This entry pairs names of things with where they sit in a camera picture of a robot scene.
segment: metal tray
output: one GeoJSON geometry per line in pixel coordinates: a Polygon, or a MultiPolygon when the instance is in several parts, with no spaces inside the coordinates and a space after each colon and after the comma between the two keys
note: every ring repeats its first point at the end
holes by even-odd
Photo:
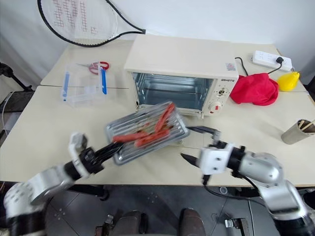
{"type": "MultiPolygon", "coordinates": [[[[115,135],[132,134],[140,130],[152,133],[159,117],[170,103],[154,105],[109,123],[105,127],[108,142],[111,142],[115,135]]],[[[123,165],[139,156],[163,148],[189,135],[189,130],[186,128],[178,109],[172,112],[167,121],[167,126],[170,127],[170,134],[167,137],[155,140],[142,147],[135,147],[134,142],[126,143],[120,152],[114,155],[115,163],[123,165]]]]}

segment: red sausage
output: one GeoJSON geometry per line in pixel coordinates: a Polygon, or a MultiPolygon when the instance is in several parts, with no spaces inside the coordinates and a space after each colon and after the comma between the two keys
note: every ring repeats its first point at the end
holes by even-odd
{"type": "Polygon", "coordinates": [[[138,139],[136,140],[136,142],[134,142],[134,146],[136,148],[140,147],[140,146],[143,146],[145,144],[148,144],[148,143],[151,143],[155,140],[158,140],[160,138],[163,138],[165,136],[169,135],[169,129],[165,129],[165,130],[160,130],[159,132],[157,133],[154,133],[154,134],[151,134],[147,137],[144,137],[142,139],[138,139]]]}
{"type": "Polygon", "coordinates": [[[149,134],[144,131],[141,131],[135,134],[116,135],[113,137],[113,142],[125,143],[125,142],[135,141],[137,139],[146,137],[148,135],[149,134]]]}
{"type": "Polygon", "coordinates": [[[162,116],[159,118],[156,126],[154,127],[154,131],[158,132],[162,129],[164,123],[166,122],[166,120],[169,118],[169,116],[171,115],[171,113],[173,112],[173,110],[175,109],[175,105],[174,103],[171,103],[167,106],[167,108],[165,109],[164,113],[162,114],[162,116]]]}

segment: white oven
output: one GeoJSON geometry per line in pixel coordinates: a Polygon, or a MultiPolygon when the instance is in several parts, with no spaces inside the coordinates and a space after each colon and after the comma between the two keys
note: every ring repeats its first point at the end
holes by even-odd
{"type": "Polygon", "coordinates": [[[218,114],[238,80],[231,43],[205,39],[138,35],[125,70],[138,109],[173,101],[201,117],[218,114]]]}

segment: white table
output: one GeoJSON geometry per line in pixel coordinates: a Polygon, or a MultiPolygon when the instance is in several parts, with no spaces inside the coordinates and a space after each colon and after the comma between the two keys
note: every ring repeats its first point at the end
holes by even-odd
{"type": "MultiPolygon", "coordinates": [[[[131,40],[115,40],[107,45],[97,48],[83,48],[69,45],[61,55],[53,69],[41,81],[44,86],[63,86],[64,70],[68,63],[83,63],[104,60],[110,63],[111,67],[106,71],[106,86],[108,88],[130,88],[130,81],[123,72],[123,67],[131,49],[133,41],[131,40]]],[[[249,74],[269,72],[273,69],[252,63],[252,54],[256,50],[279,54],[273,44],[248,44],[234,43],[233,50],[236,57],[241,57],[244,66],[249,74]]],[[[245,75],[241,67],[241,62],[236,59],[237,69],[240,75],[245,75]]],[[[285,74],[283,71],[275,71],[270,74],[270,78],[277,80],[279,76],[285,74]]],[[[293,91],[306,91],[302,83],[299,81],[297,87],[293,91]]]]}
{"type": "MultiPolygon", "coordinates": [[[[74,131],[87,135],[95,150],[107,144],[105,125],[134,111],[129,89],[108,90],[105,99],[92,107],[72,108],[60,99],[59,87],[39,86],[0,148],[0,179],[26,181],[36,173],[70,161],[67,152],[69,136],[74,131]]],[[[222,131],[221,139],[244,145],[254,152],[269,152],[283,164],[285,177],[296,186],[315,185],[315,138],[286,145],[280,135],[299,118],[315,117],[315,106],[304,92],[283,92],[266,107],[236,105],[231,99],[217,117],[198,120],[186,117],[187,125],[197,124],[222,131]]],[[[168,146],[149,153],[126,165],[105,162],[105,170],[81,180],[90,184],[201,184],[201,171],[188,164],[180,152],[197,156],[199,147],[208,144],[210,136],[191,133],[185,144],[168,146]]],[[[249,186],[229,171],[213,176],[211,185],[249,186]]]]}

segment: tennis racket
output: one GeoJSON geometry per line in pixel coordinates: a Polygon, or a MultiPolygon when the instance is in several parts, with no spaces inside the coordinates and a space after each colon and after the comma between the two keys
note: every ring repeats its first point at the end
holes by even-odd
{"type": "Polygon", "coordinates": [[[146,32],[130,23],[109,0],[37,0],[37,5],[56,36],[82,47],[98,47],[125,34],[146,32]]]}

